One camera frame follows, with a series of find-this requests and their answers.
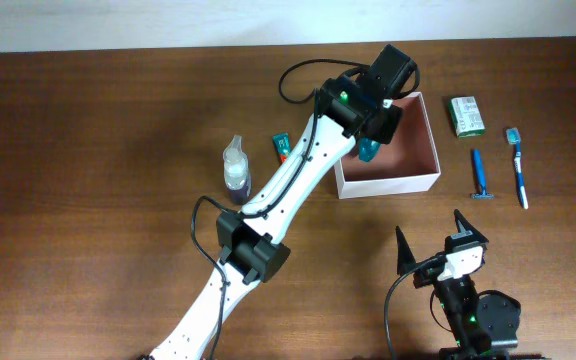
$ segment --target clear plastic bottle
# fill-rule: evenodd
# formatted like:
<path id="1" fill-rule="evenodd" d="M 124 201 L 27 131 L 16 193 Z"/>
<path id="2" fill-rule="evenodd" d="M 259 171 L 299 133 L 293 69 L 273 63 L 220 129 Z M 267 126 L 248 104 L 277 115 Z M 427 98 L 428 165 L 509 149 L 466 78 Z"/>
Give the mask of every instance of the clear plastic bottle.
<path id="1" fill-rule="evenodd" d="M 241 136 L 235 135 L 224 150 L 224 179 L 230 200 L 243 205 L 250 197 L 252 179 L 248 169 L 248 156 L 241 150 Z"/>

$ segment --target white background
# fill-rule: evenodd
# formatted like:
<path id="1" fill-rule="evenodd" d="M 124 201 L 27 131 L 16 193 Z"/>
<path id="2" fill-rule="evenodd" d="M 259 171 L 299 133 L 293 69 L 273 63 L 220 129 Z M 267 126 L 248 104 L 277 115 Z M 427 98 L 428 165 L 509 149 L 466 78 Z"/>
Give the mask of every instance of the white background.
<path id="1" fill-rule="evenodd" d="M 576 35 L 576 0 L 0 0 L 0 51 Z"/>

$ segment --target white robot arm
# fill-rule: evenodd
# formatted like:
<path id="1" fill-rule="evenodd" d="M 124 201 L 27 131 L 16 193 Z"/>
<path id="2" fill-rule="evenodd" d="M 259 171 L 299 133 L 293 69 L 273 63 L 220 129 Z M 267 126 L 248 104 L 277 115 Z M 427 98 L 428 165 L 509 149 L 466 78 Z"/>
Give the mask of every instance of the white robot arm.
<path id="1" fill-rule="evenodd" d="M 390 142 L 401 109 L 391 106 L 388 99 L 406 95 L 401 89 L 413 72 L 418 85 L 415 63 L 387 46 L 372 66 L 352 74 L 360 73 L 357 80 L 351 80 L 346 72 L 326 81 L 320 93 L 315 92 L 314 114 L 288 159 L 239 213 L 224 212 L 217 220 L 222 251 L 216 266 L 221 271 L 213 270 L 181 322 L 147 359 L 200 359 L 217 331 L 220 313 L 223 322 L 288 258 L 290 250 L 281 241 L 323 175 L 350 152 L 357 137 Z M 225 295 L 222 286 L 226 286 Z"/>

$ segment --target open cardboard box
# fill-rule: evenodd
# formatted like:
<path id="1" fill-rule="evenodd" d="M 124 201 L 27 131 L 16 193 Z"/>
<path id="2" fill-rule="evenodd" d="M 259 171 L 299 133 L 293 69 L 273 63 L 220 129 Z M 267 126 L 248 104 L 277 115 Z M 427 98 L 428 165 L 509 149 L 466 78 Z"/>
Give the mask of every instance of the open cardboard box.
<path id="1" fill-rule="evenodd" d="M 351 151 L 335 163 L 340 199 L 427 191 L 441 170 L 420 92 L 396 100 L 404 110 L 392 141 L 371 162 Z"/>

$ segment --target brown tabletop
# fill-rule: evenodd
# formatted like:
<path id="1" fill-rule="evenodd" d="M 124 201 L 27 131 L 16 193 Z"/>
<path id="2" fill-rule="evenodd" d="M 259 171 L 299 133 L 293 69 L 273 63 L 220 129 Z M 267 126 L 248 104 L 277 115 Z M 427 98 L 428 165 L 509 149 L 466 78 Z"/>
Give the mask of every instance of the brown tabletop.
<path id="1" fill-rule="evenodd" d="M 395 45 L 421 68 L 442 175 L 425 193 L 338 200 L 330 171 L 283 241 L 285 266 L 225 323 L 218 358 L 386 357 L 395 226 L 426 258 L 456 232 L 455 208 L 490 240 L 477 290 L 522 303 L 518 350 L 576 358 L 576 38 Z M 0 54 L 0 359 L 152 350 L 211 272 L 190 241 L 190 214 L 202 194 L 228 204 L 232 136 L 243 136 L 256 192 L 278 167 L 271 136 L 294 141 L 312 112 L 279 97 L 281 73 L 316 57 L 370 63 L 383 46 Z M 300 69 L 286 92 L 305 95 L 343 69 Z M 458 95 L 476 97 L 484 136 L 455 137 L 444 101 Z M 521 132 L 529 210 L 507 126 Z M 495 200 L 470 199 L 472 148 Z M 211 254 L 217 215 L 206 207 L 198 220 Z M 430 316 L 431 290 L 407 281 L 395 292 L 400 353 L 454 346 Z"/>

